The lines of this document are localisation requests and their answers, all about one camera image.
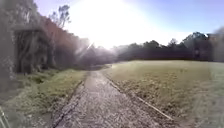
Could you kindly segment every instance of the tree line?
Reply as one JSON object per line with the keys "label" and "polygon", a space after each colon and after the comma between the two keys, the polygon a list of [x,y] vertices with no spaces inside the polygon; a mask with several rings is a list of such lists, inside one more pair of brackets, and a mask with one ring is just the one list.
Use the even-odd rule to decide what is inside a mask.
{"label": "tree line", "polygon": [[63,69],[129,60],[224,61],[223,28],[212,34],[194,32],[180,43],[172,39],[168,45],[162,45],[152,40],[142,44],[116,46],[107,50],[96,47],[87,38],[80,38],[63,29],[66,23],[72,22],[68,5],[61,6],[57,12],[44,17],[38,13],[37,6],[32,0],[24,0],[27,5],[16,0],[10,2],[6,2],[8,12],[12,13],[11,17],[8,16],[10,22],[4,21],[4,23],[13,26],[14,29],[9,29],[17,33],[8,34],[9,37],[14,35],[16,45],[8,44],[11,45],[10,50],[15,49],[17,54],[14,56],[14,66],[19,65],[19,69],[24,69],[24,71],[19,70],[20,72],[32,72],[32,68],[34,70],[52,67]]}

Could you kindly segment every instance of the grassy field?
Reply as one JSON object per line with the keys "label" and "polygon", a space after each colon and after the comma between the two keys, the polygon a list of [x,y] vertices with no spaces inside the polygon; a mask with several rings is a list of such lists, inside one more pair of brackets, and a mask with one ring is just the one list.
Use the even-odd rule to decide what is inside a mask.
{"label": "grassy field", "polygon": [[84,71],[66,70],[19,76],[24,88],[6,105],[25,115],[51,113],[74,92],[84,75]]}
{"label": "grassy field", "polygon": [[224,64],[130,61],[103,73],[183,125],[224,127]]}

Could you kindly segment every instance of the blue sky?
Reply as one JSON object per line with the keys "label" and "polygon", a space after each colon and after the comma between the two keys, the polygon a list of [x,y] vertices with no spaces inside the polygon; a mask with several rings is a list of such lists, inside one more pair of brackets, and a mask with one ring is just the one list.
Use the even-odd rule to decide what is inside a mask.
{"label": "blue sky", "polygon": [[172,38],[181,41],[191,32],[211,33],[224,25],[222,0],[35,0],[35,2],[42,15],[49,15],[57,10],[58,6],[69,4],[72,23],[66,28],[78,36],[89,37],[105,46],[106,43],[112,45],[118,42],[115,45],[119,45],[152,39],[167,44]]}

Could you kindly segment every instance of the grass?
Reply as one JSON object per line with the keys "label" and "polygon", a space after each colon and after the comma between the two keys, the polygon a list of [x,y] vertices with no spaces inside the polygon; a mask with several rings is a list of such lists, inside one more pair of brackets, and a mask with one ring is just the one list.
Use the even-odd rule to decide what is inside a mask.
{"label": "grass", "polygon": [[224,64],[194,61],[131,61],[103,70],[180,122],[224,127]]}
{"label": "grass", "polygon": [[19,76],[24,89],[6,104],[26,115],[51,113],[60,100],[73,93],[84,75],[84,71],[66,70]]}

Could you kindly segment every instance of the green grass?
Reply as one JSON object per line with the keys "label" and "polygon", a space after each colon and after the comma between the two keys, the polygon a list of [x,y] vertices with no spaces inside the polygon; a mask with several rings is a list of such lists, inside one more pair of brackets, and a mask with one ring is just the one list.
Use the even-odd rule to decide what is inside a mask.
{"label": "green grass", "polygon": [[131,61],[103,70],[178,121],[217,127],[224,122],[224,64],[194,61]]}
{"label": "green grass", "polygon": [[24,89],[6,104],[24,114],[51,113],[60,100],[73,93],[84,75],[84,71],[66,70],[19,76]]}

